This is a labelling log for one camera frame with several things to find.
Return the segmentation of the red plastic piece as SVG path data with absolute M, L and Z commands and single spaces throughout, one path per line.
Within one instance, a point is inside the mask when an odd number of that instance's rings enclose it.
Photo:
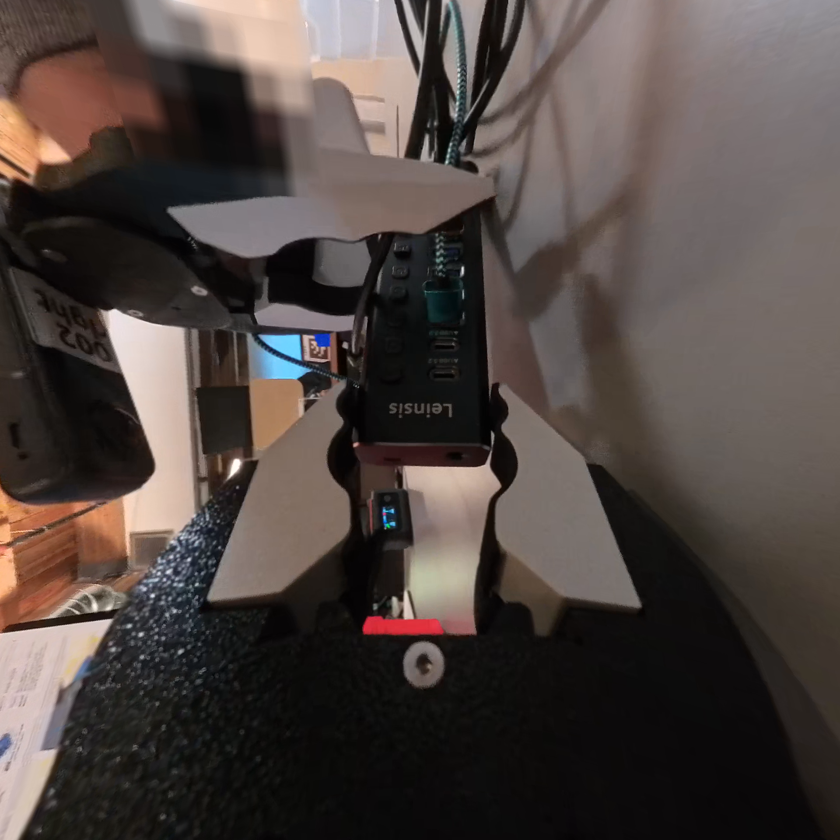
M 364 620 L 362 632 L 366 636 L 429 637 L 445 635 L 445 630 L 436 619 L 404 619 L 384 616 L 368 616 Z

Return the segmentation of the person's right forearm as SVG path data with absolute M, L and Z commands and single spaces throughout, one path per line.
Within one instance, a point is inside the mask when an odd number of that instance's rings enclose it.
M 14 96 L 27 68 L 97 45 L 82 1 L 1 2 L 1 87 Z

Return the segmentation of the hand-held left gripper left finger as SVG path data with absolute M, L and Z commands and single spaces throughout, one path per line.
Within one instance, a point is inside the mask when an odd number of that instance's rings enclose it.
M 359 622 L 368 549 L 353 446 L 359 390 L 334 387 L 258 458 L 210 584 L 214 610 L 267 607 L 286 632 L 310 634 L 322 606 Z

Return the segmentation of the black usb hub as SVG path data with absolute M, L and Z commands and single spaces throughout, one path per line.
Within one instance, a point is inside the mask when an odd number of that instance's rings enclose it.
M 433 233 L 395 236 L 365 338 L 359 461 L 483 466 L 491 427 L 479 210 Z

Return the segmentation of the small device with display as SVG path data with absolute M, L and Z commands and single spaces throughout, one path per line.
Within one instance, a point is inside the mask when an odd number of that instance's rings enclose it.
M 405 489 L 374 490 L 368 500 L 369 532 L 384 551 L 402 551 L 413 546 L 413 522 Z

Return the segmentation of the person's right hand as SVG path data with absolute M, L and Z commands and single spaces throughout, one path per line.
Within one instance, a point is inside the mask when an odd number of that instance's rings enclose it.
M 19 78 L 15 98 L 35 128 L 71 159 L 89 148 L 92 135 L 123 126 L 97 46 L 61 52 L 30 64 Z

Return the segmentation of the floor vent grille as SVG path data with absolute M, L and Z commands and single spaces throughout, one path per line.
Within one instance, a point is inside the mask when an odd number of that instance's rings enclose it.
M 165 551 L 174 538 L 174 532 L 135 531 L 129 533 L 129 568 L 147 570 Z

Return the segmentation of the printed paper sheet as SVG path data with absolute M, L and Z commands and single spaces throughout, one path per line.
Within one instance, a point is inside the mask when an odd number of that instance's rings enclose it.
M 1 636 L 1 838 L 20 838 L 53 770 L 81 683 L 113 614 L 9 627 Z

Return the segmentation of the cardboard box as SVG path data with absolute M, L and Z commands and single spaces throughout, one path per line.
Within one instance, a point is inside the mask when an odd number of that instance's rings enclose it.
M 248 385 L 253 449 L 271 446 L 301 416 L 303 387 L 294 379 L 254 379 Z

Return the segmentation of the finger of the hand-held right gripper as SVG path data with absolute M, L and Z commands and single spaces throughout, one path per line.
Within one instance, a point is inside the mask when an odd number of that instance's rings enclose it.
M 260 265 L 255 321 L 270 333 L 352 329 L 371 254 L 364 240 L 302 239 Z
M 197 241 L 257 258 L 303 239 L 359 242 L 423 234 L 495 198 L 492 180 L 431 161 L 371 154 L 350 90 L 313 82 L 316 170 L 290 196 L 176 204 L 167 213 Z

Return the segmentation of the braided usb cable black plug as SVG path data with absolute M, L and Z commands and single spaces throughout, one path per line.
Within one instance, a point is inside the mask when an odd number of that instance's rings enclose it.
M 341 382 L 341 383 L 349 384 L 353 388 L 356 388 L 356 389 L 361 388 L 361 384 L 358 381 L 349 378 L 345 374 L 334 373 L 334 372 L 328 371 L 326 368 L 323 368 L 322 366 L 319 366 L 318 364 L 311 364 L 311 363 L 308 363 L 306 361 L 303 361 L 302 359 L 298 359 L 298 358 L 295 358 L 293 356 L 290 356 L 287 353 L 283 353 L 282 351 L 280 351 L 280 350 L 276 349 L 275 347 L 273 347 L 272 345 L 270 345 L 268 342 L 264 341 L 259 333 L 254 333 L 250 337 L 252 338 L 252 340 L 254 341 L 255 345 L 258 348 L 260 348 L 262 351 L 264 351 L 265 353 L 269 354 L 271 357 L 273 357 L 277 360 L 284 361 L 286 363 L 295 365 L 298 368 L 301 368 L 305 371 L 310 371 L 310 372 L 313 372 L 313 373 L 317 373 L 319 375 L 322 375 L 324 377 L 329 378 L 333 382 Z

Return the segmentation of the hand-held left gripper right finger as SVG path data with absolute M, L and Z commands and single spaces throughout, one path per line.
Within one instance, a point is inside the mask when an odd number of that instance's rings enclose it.
M 510 616 L 552 635 L 575 608 L 637 615 L 642 601 L 585 457 L 509 386 L 490 391 L 498 489 L 476 571 L 476 631 Z

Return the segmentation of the black panel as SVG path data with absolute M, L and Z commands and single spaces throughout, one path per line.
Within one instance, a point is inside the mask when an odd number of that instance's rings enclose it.
M 195 396 L 203 455 L 253 447 L 248 385 L 199 386 Z

